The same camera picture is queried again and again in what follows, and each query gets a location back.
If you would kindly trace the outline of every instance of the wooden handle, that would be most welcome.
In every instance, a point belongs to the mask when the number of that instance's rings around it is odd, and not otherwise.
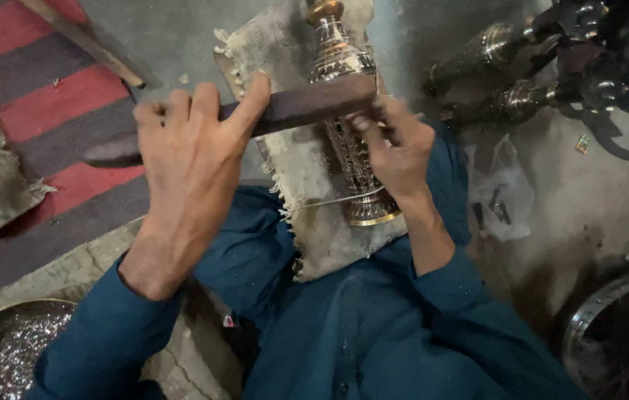
[[[270,97],[270,103],[255,126],[252,137],[365,110],[371,106],[375,96],[374,79],[359,74],[275,93]],[[218,119],[227,120],[238,105],[239,103],[222,105]],[[121,140],[100,144],[88,150],[82,159],[87,164],[100,168],[138,165],[141,164],[139,140],[132,134]]]
[[[20,0],[20,2],[47,21],[56,31],[88,52],[95,60],[104,64],[105,67],[124,79],[129,85],[136,86],[139,89],[146,87],[146,83],[141,77],[132,72],[129,67],[125,66],[122,61],[106,50],[99,42],[82,31],[74,23],[65,19],[64,16],[53,9],[52,6],[44,0]]]

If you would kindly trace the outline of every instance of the burlap cloth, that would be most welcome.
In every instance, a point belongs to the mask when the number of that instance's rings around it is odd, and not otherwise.
[[[373,0],[344,3],[344,27],[355,45],[364,46],[364,28],[373,17]],[[260,70],[272,80],[273,92],[306,85],[316,50],[314,29],[306,23],[306,13],[307,5],[299,1],[269,7],[233,34],[216,30],[224,42],[216,50],[232,59],[238,71],[230,72],[239,72],[242,82],[249,82],[252,73]],[[292,224],[302,253],[295,266],[296,280],[313,280],[341,269],[407,232],[402,217],[376,226],[350,226],[341,203],[301,209],[348,195],[340,184],[338,161],[327,138],[313,126],[259,140],[269,152],[264,168],[272,172],[273,190],[284,199],[283,217]]]

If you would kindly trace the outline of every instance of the plastic bag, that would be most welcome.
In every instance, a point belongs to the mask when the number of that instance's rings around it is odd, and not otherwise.
[[[506,134],[494,149],[487,174],[474,168],[475,146],[466,147],[470,202],[482,210],[484,230],[499,241],[529,236],[534,189],[517,159],[517,149]]]

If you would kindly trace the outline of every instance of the string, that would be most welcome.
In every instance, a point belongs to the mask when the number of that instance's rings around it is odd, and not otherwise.
[[[377,194],[377,193],[379,193],[382,190],[383,190],[383,187],[380,187],[380,188],[378,188],[378,189],[376,189],[374,191],[370,191],[370,192],[364,193],[364,194],[357,194],[356,196],[349,196],[349,197],[344,197],[342,199],[323,201],[321,203],[314,203],[314,204],[308,204],[308,205],[302,206],[302,207],[295,207],[294,209],[292,209],[292,211],[308,209],[310,207],[326,206],[328,204],[341,203],[341,202],[347,201],[347,200],[359,199],[361,197],[366,197],[366,196],[371,196],[373,194]]]

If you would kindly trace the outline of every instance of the person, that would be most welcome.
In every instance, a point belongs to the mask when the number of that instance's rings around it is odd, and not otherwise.
[[[244,399],[582,399],[465,253],[467,177],[445,129],[383,97],[388,129],[351,119],[408,235],[370,258],[292,283],[293,237],[277,196],[238,187],[240,160],[269,102],[255,74],[226,121],[212,83],[140,105],[150,207],[136,240],[36,363],[29,399],[161,399],[140,381],[169,341],[192,275],[260,329]]]

